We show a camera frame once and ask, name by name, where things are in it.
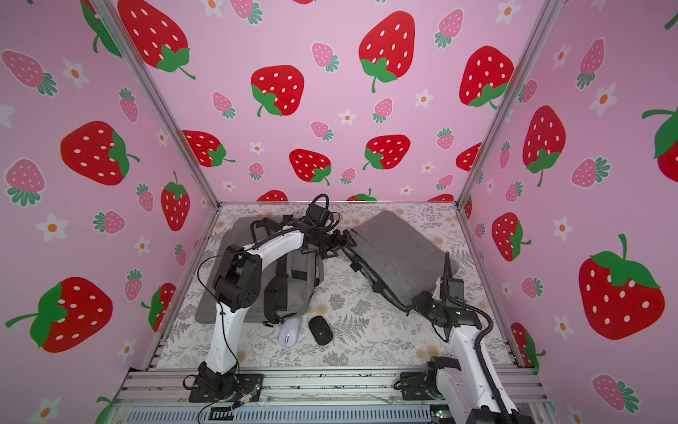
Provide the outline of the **grey laptop sleeve bag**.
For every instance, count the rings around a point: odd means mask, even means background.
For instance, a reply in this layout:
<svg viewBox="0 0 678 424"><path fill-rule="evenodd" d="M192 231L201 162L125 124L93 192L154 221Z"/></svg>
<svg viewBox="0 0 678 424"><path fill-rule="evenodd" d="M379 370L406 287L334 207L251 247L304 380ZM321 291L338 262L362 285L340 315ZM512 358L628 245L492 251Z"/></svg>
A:
<svg viewBox="0 0 678 424"><path fill-rule="evenodd" d="M435 290L445 254L396 213L383 211L350 235L354 244L343 251L351 268L397 309L408 312L417 295Z"/></svg>

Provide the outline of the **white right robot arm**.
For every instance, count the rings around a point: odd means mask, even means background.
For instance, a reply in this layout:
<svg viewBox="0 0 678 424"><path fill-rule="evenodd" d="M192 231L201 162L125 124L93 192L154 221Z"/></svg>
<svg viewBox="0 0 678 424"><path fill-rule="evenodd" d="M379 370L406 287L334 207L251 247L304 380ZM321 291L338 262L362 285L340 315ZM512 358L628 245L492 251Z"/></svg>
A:
<svg viewBox="0 0 678 424"><path fill-rule="evenodd" d="M511 400L487 354L484 337L494 328L487 313L450 296L436 300L427 291L412 305L436 330L443 330L455 356L433 356L422 372L403 376L402 393L445 401L450 423L534 422Z"/></svg>

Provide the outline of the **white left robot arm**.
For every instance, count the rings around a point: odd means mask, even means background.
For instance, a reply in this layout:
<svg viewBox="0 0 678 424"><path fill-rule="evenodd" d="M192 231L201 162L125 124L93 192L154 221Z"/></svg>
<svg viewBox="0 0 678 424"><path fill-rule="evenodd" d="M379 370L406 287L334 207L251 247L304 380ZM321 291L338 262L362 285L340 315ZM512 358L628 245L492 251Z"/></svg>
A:
<svg viewBox="0 0 678 424"><path fill-rule="evenodd" d="M221 399L237 392L237 349L246 315L253 312L260 322L277 325L305 314L323 281L323 259L355 245L348 231L294 227L268 218L227 233L209 281L215 330L194 391Z"/></svg>

